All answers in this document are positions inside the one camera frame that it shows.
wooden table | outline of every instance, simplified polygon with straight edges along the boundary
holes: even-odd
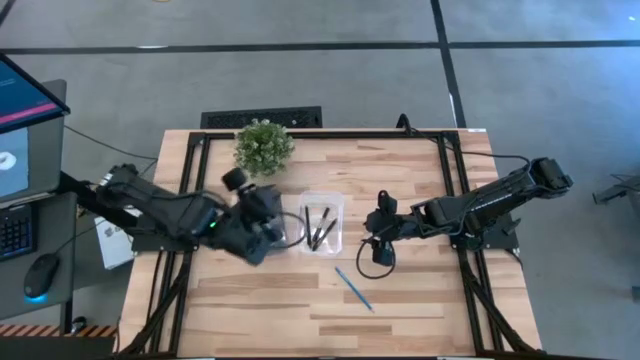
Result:
[[[177,192],[188,135],[186,130],[165,133],[155,174],[159,186]],[[460,130],[460,138],[463,150],[491,152],[486,132]],[[233,167],[233,140],[214,140],[210,151],[205,187],[228,194],[220,177]],[[453,154],[449,158],[459,194]],[[497,178],[490,157],[465,155],[465,164],[472,189]],[[283,193],[284,207],[293,212],[305,190],[344,194],[342,252],[335,258],[320,258],[294,248],[252,267],[222,251],[201,248],[189,279],[179,356],[474,353],[458,258],[448,237],[396,242],[397,268],[387,278],[367,280],[355,268],[360,239],[367,236],[362,223],[376,208],[379,190],[398,199],[399,213],[445,194],[435,144],[421,139],[297,139],[288,171],[270,180]],[[371,262],[370,251],[365,250],[363,269],[374,274],[386,271]],[[485,255],[498,308],[525,341],[540,347],[520,266],[504,251]],[[145,323],[155,262],[156,254],[135,259],[120,322],[122,347]],[[176,263],[174,274],[181,261]],[[364,293],[375,313],[338,277],[336,265]],[[485,347],[490,348],[486,315],[478,306]],[[161,349],[168,345],[172,318],[170,309]]]

gray floor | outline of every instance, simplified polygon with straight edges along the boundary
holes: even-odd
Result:
[[[0,48],[436,39],[428,1],[63,2],[18,0]],[[640,39],[635,0],[441,3],[451,41]],[[590,194],[613,184],[609,173],[640,172],[640,49],[452,56],[468,126],[487,128],[496,153],[556,158],[576,182],[564,198],[516,212],[545,349],[637,358],[630,287],[640,284],[640,226],[627,201],[595,206]],[[400,112],[420,127],[454,124],[437,50],[12,58],[39,80],[67,79],[68,124],[148,155],[165,129],[195,128],[207,110],[321,105],[326,127],[389,126]],[[70,133],[64,155],[67,172],[89,179],[129,160]],[[498,161],[503,175],[515,166]],[[79,312],[114,323],[126,280],[81,290]],[[96,298],[111,301],[98,309]],[[57,314],[10,321],[55,323]]]

blue pen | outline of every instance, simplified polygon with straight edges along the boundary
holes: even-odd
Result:
[[[369,308],[369,310],[372,313],[375,313],[375,311],[373,311],[373,307],[371,307],[371,304],[369,304],[369,302],[367,301],[367,299],[364,298],[364,296],[362,296],[362,294],[360,293],[360,291],[358,291],[358,289],[356,289],[355,286],[353,286],[353,284],[351,283],[351,281],[349,281],[349,279],[347,279],[347,275],[345,275],[342,271],[340,271],[340,269],[338,269],[338,267],[336,266],[336,272],[338,273],[338,275],[340,275],[340,277],[342,278],[342,280],[344,280],[344,282],[347,283],[347,285],[349,285],[349,287],[351,288],[351,290],[353,290],[353,292],[358,295],[358,297],[360,298],[360,301],[362,301],[364,303],[364,305]]]

monitor screen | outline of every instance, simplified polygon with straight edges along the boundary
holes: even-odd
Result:
[[[42,85],[0,56],[0,134],[55,119],[68,108]]]

green plant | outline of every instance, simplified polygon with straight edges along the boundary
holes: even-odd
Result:
[[[291,156],[293,139],[284,126],[265,119],[246,126],[236,135],[236,164],[255,177],[271,176],[286,168]]]

